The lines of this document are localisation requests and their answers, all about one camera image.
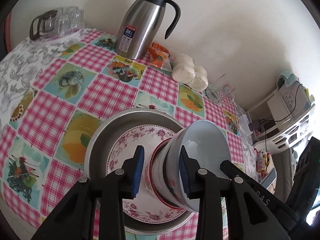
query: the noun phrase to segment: pink checkered tablecloth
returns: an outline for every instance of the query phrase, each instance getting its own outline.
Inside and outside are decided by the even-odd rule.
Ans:
[[[136,61],[121,58],[110,45],[114,41],[115,36],[93,30],[62,52],[30,84],[3,130],[0,194],[35,228],[83,175],[86,147],[98,126],[125,109],[159,109],[185,127],[201,119],[214,122],[228,141],[232,161],[244,170],[234,104],[219,106],[178,84],[170,73],[149,66],[149,53]],[[196,227],[197,214],[159,238],[195,238]],[[98,232],[99,211],[95,237]]]

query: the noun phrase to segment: grey floral tablecloth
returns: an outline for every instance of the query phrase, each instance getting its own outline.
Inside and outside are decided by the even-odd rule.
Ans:
[[[0,138],[14,109],[30,88],[30,83],[38,78],[53,59],[91,31],[91,28],[86,27],[78,36],[49,46],[36,46],[27,38],[0,62]]]
[[[241,115],[245,114],[245,111],[238,105],[236,106],[236,114],[239,118]],[[253,141],[251,135],[246,135],[243,127],[239,124],[241,141],[243,148],[243,160],[244,160],[244,173],[250,176],[251,178],[258,181],[258,174],[256,169],[256,155],[254,153]]]

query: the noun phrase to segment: green leaf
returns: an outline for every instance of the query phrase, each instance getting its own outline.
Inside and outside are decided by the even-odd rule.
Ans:
[[[195,102],[195,100],[193,99],[193,97],[191,95],[188,94],[188,98],[191,102]]]
[[[90,141],[90,137],[87,136],[86,134],[82,134],[81,137],[80,137],[80,141],[81,141],[81,144],[84,146],[84,147],[88,147],[88,144],[89,144],[89,141]]]
[[[202,109],[203,106],[201,106],[201,104],[199,104],[198,102],[194,101],[193,102],[195,104],[196,107],[198,107],[199,109]]]

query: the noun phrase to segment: orange snack bag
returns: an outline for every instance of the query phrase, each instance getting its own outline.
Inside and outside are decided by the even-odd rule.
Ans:
[[[172,71],[169,60],[170,54],[165,47],[153,42],[152,47],[150,47],[148,50],[151,56],[151,66],[167,71]]]

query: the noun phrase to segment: white wall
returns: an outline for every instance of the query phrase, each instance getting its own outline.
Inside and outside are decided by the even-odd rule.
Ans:
[[[12,45],[28,36],[34,17],[60,6],[78,5],[88,25],[117,34],[134,1],[20,0],[12,11]],[[180,21],[164,40],[174,17],[167,5],[155,40],[173,53],[192,56],[207,69],[209,82],[226,73],[242,107],[264,98],[276,88],[279,73],[290,69],[320,98],[320,30],[300,0],[174,1],[181,8]]]

